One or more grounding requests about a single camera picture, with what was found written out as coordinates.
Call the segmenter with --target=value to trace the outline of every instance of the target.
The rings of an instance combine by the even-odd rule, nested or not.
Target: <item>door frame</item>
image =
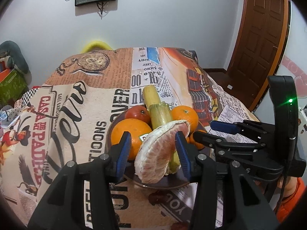
[[[244,21],[245,21],[245,16],[246,16],[246,8],[247,8],[247,0],[244,0],[244,4],[243,4],[243,11],[242,11],[242,18],[241,18],[241,22],[240,22],[240,28],[239,28],[239,32],[238,32],[238,37],[237,37],[237,41],[235,43],[234,46],[234,50],[230,59],[230,63],[229,66],[227,68],[227,74],[230,73],[230,69],[232,68],[233,64],[234,64],[234,58],[235,55],[237,53],[237,50],[239,48],[239,43],[242,37],[242,32],[243,32],[243,25],[244,25]],[[276,55],[275,58],[273,60],[273,64],[269,70],[268,76],[270,75],[274,75],[275,71],[277,70],[277,67],[279,66],[280,62],[281,62],[281,58],[285,52],[284,49],[284,44],[286,43],[286,38],[287,38],[287,33],[288,33],[288,21],[289,21],[289,0],[284,0],[284,20],[283,20],[283,24],[282,24],[282,29],[281,29],[281,36],[280,36],[280,41],[278,44],[278,48],[276,51]],[[260,88],[257,96],[255,97],[253,103],[251,104],[251,106],[248,108],[249,111],[253,111],[255,109],[255,107],[258,105],[258,103],[260,102],[260,99],[263,97],[264,93],[267,91],[268,89],[268,80],[266,79],[262,85],[262,87]]]

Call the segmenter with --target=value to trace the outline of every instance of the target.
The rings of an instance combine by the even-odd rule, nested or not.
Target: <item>green storage box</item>
[[[9,75],[0,83],[0,106],[7,104],[14,106],[27,84],[19,72],[13,69]]]

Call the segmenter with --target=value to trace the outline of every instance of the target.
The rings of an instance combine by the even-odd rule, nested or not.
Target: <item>pink wall decal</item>
[[[294,83],[298,98],[307,98],[307,74],[291,59],[284,55],[281,64],[294,74]]]

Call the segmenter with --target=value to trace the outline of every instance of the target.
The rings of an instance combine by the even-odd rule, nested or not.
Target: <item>floor baseboard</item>
[[[206,73],[226,73],[224,68],[203,68]]]

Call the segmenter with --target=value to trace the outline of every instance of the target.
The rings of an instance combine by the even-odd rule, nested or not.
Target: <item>newspaper print tablecloth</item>
[[[23,132],[26,139],[1,142],[2,152],[6,150],[0,165],[1,192],[24,224],[67,161],[90,162],[104,153],[111,123],[130,106],[143,103],[142,89],[149,84],[156,86],[162,101],[194,108],[208,132],[212,120],[257,120],[198,66],[190,51],[142,47],[72,56],[19,102],[34,109],[24,110],[6,132],[12,136]],[[125,178],[110,188],[120,227],[158,230],[190,220],[196,184],[168,191],[168,201],[160,205],[148,201],[155,190]],[[87,226],[91,226],[89,190],[85,183]],[[221,208],[219,193],[217,226]]]

